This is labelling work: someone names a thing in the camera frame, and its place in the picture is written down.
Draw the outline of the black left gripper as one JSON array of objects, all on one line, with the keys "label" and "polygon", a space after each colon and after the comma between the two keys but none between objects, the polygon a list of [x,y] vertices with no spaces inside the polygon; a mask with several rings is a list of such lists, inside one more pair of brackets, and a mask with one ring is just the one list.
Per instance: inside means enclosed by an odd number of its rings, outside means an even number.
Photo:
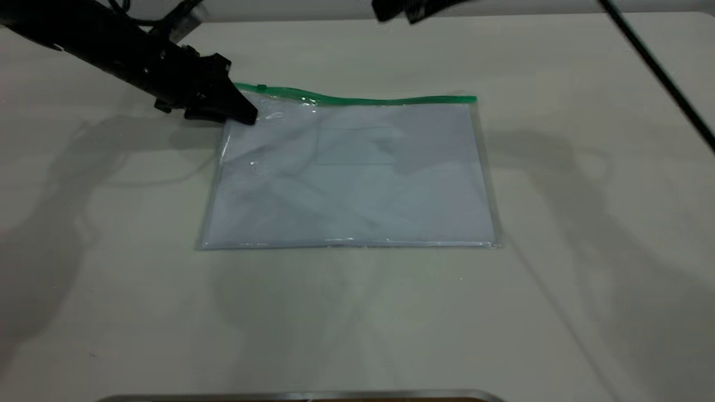
[{"label": "black left gripper", "polygon": [[232,63],[220,54],[201,56],[194,48],[176,44],[148,47],[148,92],[164,113],[184,110],[184,119],[243,125],[257,122],[257,108],[229,79]]}]

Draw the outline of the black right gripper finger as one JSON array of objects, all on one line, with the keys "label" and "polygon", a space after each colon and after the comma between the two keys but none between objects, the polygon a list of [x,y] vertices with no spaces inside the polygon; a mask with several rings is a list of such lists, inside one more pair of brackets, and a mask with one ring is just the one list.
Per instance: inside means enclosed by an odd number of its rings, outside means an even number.
[{"label": "black right gripper finger", "polygon": [[384,23],[406,15],[406,3],[402,0],[373,0],[372,10],[375,19]]},{"label": "black right gripper finger", "polygon": [[467,0],[407,1],[407,20],[410,25],[427,20],[447,8],[456,7]]}]

